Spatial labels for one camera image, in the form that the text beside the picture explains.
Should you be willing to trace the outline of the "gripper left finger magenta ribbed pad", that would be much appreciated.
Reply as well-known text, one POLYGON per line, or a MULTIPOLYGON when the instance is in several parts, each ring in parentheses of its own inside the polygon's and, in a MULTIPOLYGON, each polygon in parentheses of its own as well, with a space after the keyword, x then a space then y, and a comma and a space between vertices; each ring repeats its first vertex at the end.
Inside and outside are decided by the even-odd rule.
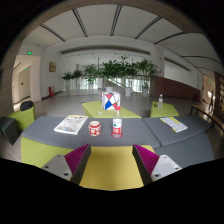
POLYGON ((86 144, 66 155, 57 154, 42 169, 79 185, 91 155, 91 145, 86 144))

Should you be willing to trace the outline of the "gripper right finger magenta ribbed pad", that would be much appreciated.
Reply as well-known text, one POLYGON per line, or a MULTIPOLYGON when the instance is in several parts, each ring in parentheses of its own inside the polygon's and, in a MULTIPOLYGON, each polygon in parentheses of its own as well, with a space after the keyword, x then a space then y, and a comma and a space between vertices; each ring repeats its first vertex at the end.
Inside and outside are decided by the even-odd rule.
POLYGON ((158 156, 140 145, 133 145, 132 154, 144 185, 181 170, 168 155, 158 156))

